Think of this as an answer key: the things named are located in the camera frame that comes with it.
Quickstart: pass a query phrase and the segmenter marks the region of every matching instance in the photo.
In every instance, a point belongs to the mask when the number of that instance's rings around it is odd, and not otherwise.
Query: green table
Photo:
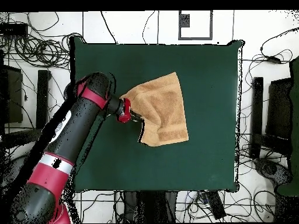
[[[101,71],[117,80],[118,96],[176,72],[189,141],[149,147],[141,124],[109,117],[75,176],[82,190],[235,190],[238,51],[231,45],[84,44],[75,39],[75,77]],[[95,122],[89,138],[97,129]]]

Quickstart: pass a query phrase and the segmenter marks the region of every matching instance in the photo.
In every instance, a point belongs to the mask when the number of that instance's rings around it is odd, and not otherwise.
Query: cable
[[[295,27],[295,28],[293,28],[293,29],[289,29],[289,30],[287,30],[287,31],[284,31],[284,32],[282,32],[282,33],[280,33],[280,34],[278,34],[278,35],[272,37],[272,38],[267,39],[267,40],[262,44],[262,46],[260,47],[260,51],[261,51],[262,55],[263,55],[264,57],[266,57],[266,58],[275,57],[275,56],[267,56],[267,55],[264,55],[264,53],[263,53],[263,46],[264,46],[268,41],[270,41],[270,40],[273,40],[273,39],[275,39],[275,38],[281,37],[282,35],[286,35],[286,34],[289,33],[289,32],[295,32],[295,31],[298,31],[298,30],[299,30],[299,27]]]
[[[153,13],[148,17],[147,22],[148,22],[148,20],[150,19],[150,17],[151,17],[155,12],[156,12],[156,11],[154,10]],[[143,34],[144,34],[145,27],[147,26],[147,22],[145,23],[144,28],[143,28],[143,31],[142,31],[142,38],[143,38],[143,41],[144,41],[145,44],[146,44],[146,42],[145,42],[145,40],[144,40]]]
[[[28,12],[28,14],[27,14],[27,20],[28,20],[29,25],[32,26],[31,21],[30,21],[30,18],[29,18],[29,14],[30,14],[30,13],[31,13],[31,12]],[[43,30],[36,30],[37,32],[43,32],[43,31],[49,30],[50,28],[54,27],[54,26],[59,22],[59,17],[58,17],[58,15],[57,15],[57,12],[54,12],[54,13],[56,14],[57,21],[56,21],[52,26],[50,26],[50,27],[48,27],[48,28],[46,28],[46,29],[43,29]]]
[[[269,194],[271,194],[272,196],[274,196],[275,198],[276,198],[276,196],[272,193],[272,192],[270,192],[270,191],[267,191],[267,190],[262,190],[262,191],[258,191],[254,196],[253,196],[253,207],[254,207],[254,209],[255,209],[255,213],[256,213],[256,215],[258,216],[258,218],[262,221],[262,222],[265,222],[260,216],[259,216],[259,214],[258,214],[258,209],[257,209],[257,207],[256,207],[256,201],[255,201],[255,198],[256,198],[256,196],[258,195],[258,194],[260,194],[260,193],[269,193]]]
[[[22,108],[22,109],[25,111],[25,113],[27,114],[28,119],[29,119],[29,121],[30,121],[30,123],[31,123],[32,129],[35,130],[35,128],[34,128],[34,126],[33,126],[33,123],[32,123],[32,120],[31,120],[31,118],[29,117],[29,114],[28,114],[28,112],[26,111],[26,109],[25,109],[23,106],[21,106],[19,103],[15,102],[14,100],[12,100],[12,99],[8,99],[8,100],[9,100],[10,102],[16,104],[17,106],[19,106],[20,108]]]
[[[159,44],[159,16],[160,16],[160,10],[158,10],[157,44]]]
[[[105,195],[105,196],[111,196],[111,195],[113,195],[113,193],[112,193],[112,194],[105,194],[105,193],[98,194],[98,195],[96,196],[95,200],[93,200],[93,203],[92,203],[88,208],[86,208],[86,209],[83,210],[81,223],[83,223],[83,221],[84,221],[84,213],[85,213],[85,211],[87,211],[88,209],[90,209],[90,208],[95,204],[97,198],[98,198],[99,196],[102,196],[102,195]]]
[[[102,18],[103,18],[103,20],[104,20],[104,22],[105,22],[105,25],[106,25],[106,27],[107,27],[107,29],[108,29],[108,32],[110,33],[110,35],[112,36],[112,38],[113,38],[113,40],[114,40],[114,43],[117,44],[117,42],[116,42],[116,40],[115,40],[115,37],[112,35],[112,33],[111,33],[111,31],[110,31],[110,29],[109,29],[109,27],[108,27],[108,24],[107,24],[106,19],[105,19],[105,17],[104,17],[103,11],[101,11],[100,14],[102,15]]]

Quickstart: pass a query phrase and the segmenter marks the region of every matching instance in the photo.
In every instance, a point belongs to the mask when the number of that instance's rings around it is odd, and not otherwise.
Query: towel
[[[121,98],[128,98],[132,111],[143,119],[139,142],[155,147],[189,139],[182,91],[175,72],[140,84]]]

